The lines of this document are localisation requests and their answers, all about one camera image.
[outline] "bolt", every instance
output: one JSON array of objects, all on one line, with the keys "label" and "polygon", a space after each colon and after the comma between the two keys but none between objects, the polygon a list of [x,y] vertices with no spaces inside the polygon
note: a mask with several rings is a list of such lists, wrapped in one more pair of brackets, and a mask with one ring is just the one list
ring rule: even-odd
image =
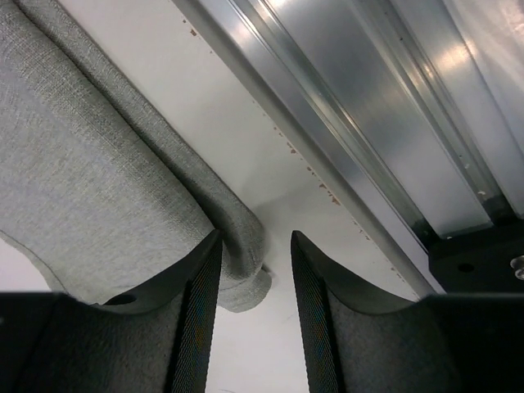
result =
[{"label": "bolt", "polygon": [[518,256],[509,265],[515,269],[515,277],[524,281],[524,255]]}]

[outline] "black plastic part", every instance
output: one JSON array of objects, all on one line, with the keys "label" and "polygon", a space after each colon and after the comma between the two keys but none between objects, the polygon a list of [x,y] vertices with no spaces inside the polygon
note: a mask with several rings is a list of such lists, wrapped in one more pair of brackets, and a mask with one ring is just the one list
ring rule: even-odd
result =
[{"label": "black plastic part", "polygon": [[447,292],[524,292],[511,261],[524,255],[524,222],[443,240],[429,268]]},{"label": "black plastic part", "polygon": [[331,260],[302,233],[291,257],[309,391],[524,391],[524,296],[412,303]]},{"label": "black plastic part", "polygon": [[221,258],[213,231],[109,305],[1,294],[0,391],[203,393]]}]

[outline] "hole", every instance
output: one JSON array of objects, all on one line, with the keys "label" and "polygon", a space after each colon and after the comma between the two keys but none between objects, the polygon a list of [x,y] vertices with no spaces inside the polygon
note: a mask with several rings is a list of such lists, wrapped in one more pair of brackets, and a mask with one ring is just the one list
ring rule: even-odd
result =
[{"label": "hole", "polygon": [[106,303],[106,305],[128,305],[133,303],[137,298],[133,295],[123,293],[122,295],[117,295]]},{"label": "hole", "polygon": [[458,270],[464,273],[471,273],[473,270],[475,270],[475,266],[472,264],[460,264],[458,266]]}]

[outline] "white surface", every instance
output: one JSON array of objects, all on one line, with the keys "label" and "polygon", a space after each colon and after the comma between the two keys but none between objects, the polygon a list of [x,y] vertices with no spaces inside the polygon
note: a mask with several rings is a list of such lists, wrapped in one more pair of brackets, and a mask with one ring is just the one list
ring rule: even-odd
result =
[{"label": "white surface", "polygon": [[[267,230],[273,288],[246,313],[218,309],[206,391],[308,391],[291,278],[293,229],[370,282],[416,297],[170,0],[61,2]],[[20,261],[0,244],[0,263]]]}]

